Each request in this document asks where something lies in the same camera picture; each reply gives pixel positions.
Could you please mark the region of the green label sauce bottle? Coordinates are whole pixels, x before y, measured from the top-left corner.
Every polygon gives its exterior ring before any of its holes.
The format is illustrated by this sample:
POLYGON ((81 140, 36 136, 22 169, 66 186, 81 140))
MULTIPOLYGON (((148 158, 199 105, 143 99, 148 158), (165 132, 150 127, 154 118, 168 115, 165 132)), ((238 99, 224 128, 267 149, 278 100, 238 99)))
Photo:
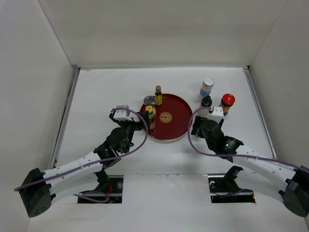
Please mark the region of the green label sauce bottle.
POLYGON ((145 106, 145 111, 148 112, 148 118, 150 124, 148 129, 153 130, 155 128, 155 114, 156 114, 155 108, 151 105, 147 105, 145 106))

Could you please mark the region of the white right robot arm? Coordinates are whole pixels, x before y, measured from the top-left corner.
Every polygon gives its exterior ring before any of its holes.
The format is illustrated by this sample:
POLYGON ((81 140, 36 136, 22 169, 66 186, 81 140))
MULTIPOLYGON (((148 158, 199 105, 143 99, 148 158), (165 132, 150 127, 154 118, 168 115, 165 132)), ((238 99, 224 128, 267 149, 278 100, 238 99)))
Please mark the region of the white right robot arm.
POLYGON ((223 120, 196 116, 191 135, 206 141, 212 157, 233 164, 224 176, 229 191, 249 189, 271 197, 302 218, 309 215, 309 170, 256 153, 242 141, 224 135, 223 120))

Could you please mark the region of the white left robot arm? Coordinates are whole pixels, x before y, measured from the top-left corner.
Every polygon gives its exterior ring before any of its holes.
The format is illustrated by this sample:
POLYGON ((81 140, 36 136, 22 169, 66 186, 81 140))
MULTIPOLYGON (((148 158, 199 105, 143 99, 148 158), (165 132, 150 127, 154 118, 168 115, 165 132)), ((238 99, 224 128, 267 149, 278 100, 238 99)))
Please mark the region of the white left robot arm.
POLYGON ((41 215, 68 196, 83 198, 87 192, 107 190, 109 177, 105 170, 133 153, 134 132, 150 128, 148 111, 135 113, 138 121, 130 116, 132 113, 127 106, 112 109, 109 117, 118 127, 94 151, 66 165, 44 171, 36 168, 28 173, 15 191, 20 194, 29 218, 41 215))

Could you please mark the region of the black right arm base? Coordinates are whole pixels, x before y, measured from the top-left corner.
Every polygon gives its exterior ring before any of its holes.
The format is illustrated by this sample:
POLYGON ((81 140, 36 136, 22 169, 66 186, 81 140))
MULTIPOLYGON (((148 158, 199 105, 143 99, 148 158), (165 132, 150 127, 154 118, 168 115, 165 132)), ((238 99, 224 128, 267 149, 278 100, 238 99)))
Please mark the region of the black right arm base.
POLYGON ((242 189, 236 183, 236 178, 243 168, 232 166, 225 174, 208 175, 212 203, 255 203, 252 190, 242 189))

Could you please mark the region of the small yellow label bottle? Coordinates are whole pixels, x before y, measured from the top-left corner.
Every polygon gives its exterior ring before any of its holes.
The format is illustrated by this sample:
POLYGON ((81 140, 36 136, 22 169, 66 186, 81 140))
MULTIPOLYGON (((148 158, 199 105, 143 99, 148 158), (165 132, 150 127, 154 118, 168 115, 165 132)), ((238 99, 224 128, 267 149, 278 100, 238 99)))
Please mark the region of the small yellow label bottle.
POLYGON ((160 85, 157 85, 155 87, 155 95, 154 95, 154 97, 155 97, 155 104, 157 106, 162 105, 162 91, 161 91, 161 86, 160 85))

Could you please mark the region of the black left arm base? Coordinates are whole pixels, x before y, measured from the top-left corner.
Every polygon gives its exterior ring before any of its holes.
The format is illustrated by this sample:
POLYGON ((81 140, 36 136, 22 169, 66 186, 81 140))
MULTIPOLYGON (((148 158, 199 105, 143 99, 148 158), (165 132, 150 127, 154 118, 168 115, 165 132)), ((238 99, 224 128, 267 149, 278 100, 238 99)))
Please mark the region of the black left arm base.
POLYGON ((79 193, 78 204, 119 204, 122 203, 124 176, 107 175, 103 172, 103 183, 94 190, 79 193))

